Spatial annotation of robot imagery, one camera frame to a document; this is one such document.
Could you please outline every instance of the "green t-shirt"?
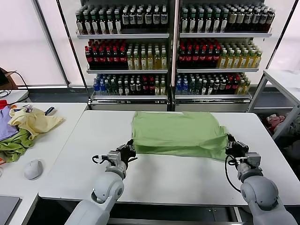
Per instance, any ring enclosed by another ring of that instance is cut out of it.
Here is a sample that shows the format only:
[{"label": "green t-shirt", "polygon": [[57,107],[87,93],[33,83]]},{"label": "green t-shirt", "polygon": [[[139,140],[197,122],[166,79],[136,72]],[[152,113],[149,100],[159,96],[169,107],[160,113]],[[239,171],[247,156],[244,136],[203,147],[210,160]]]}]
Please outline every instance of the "green t-shirt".
[{"label": "green t-shirt", "polygon": [[209,112],[136,112],[132,139],[137,153],[225,160],[226,127]]}]

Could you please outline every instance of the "yellow cloth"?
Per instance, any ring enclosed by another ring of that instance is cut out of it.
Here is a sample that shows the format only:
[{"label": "yellow cloth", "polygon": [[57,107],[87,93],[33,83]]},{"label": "yellow cloth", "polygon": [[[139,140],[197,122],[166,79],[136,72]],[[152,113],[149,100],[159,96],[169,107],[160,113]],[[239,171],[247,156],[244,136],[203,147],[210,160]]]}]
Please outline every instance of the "yellow cloth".
[{"label": "yellow cloth", "polygon": [[40,133],[48,132],[64,120],[58,116],[45,116],[42,110],[33,107],[22,108],[17,112],[11,109],[9,115],[12,119],[8,124],[28,130],[31,133],[29,136],[31,141]]}]

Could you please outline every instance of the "robotic arm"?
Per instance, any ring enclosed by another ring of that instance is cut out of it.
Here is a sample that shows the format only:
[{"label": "robotic arm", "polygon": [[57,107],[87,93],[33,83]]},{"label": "robotic arm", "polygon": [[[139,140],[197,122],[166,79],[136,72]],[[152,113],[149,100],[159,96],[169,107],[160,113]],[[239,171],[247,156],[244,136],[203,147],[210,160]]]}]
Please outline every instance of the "robotic arm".
[{"label": "robotic arm", "polygon": [[113,205],[124,191],[123,179],[126,177],[128,163],[137,159],[132,146],[133,140],[121,145],[116,151],[102,155],[102,161],[96,161],[99,156],[92,158],[96,164],[108,161],[106,171],[95,182],[89,200],[81,201],[65,225],[106,225]]},{"label": "robotic arm", "polygon": [[229,135],[229,145],[226,148],[225,173],[227,174],[227,160],[238,171],[238,179],[242,182],[240,191],[253,215],[254,225],[297,225],[294,217],[286,211],[278,195],[275,183],[263,176],[259,167],[261,156],[256,152],[248,152],[249,147],[242,142],[236,142]]}]

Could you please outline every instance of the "pile of clothes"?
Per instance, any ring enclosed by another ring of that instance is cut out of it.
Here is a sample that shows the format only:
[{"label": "pile of clothes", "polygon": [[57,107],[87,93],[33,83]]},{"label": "pile of clothes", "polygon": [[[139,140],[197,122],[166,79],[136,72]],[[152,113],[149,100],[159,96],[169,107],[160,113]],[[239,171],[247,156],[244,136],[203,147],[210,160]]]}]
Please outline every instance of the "pile of clothes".
[{"label": "pile of clothes", "polygon": [[47,116],[31,105],[0,105],[0,164],[14,162],[32,147],[36,136],[46,133],[64,119]]}]

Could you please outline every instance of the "beverage cooler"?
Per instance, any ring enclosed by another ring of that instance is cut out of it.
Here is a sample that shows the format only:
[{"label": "beverage cooler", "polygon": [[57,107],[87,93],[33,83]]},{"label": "beverage cooler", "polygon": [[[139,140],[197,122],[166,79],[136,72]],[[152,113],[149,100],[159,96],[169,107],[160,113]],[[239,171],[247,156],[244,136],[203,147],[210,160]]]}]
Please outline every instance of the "beverage cooler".
[{"label": "beverage cooler", "polygon": [[58,0],[92,109],[245,112],[275,16],[240,0]]}]

